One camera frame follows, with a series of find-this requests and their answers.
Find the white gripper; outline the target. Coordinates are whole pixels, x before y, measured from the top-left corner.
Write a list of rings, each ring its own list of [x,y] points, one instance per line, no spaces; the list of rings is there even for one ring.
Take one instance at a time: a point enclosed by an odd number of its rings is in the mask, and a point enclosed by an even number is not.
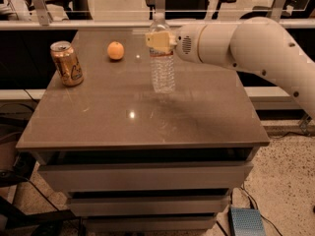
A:
[[[176,39],[169,30],[147,32],[146,45],[164,53],[169,53],[175,48],[176,54],[182,60],[201,63],[198,47],[204,28],[205,25],[185,25],[175,32]]]

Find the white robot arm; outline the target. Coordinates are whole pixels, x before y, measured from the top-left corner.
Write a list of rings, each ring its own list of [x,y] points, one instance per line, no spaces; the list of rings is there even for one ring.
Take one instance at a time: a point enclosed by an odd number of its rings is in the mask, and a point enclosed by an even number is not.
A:
[[[254,74],[284,90],[315,118],[315,63],[284,27],[269,18],[151,31],[146,45],[173,51],[184,61]]]

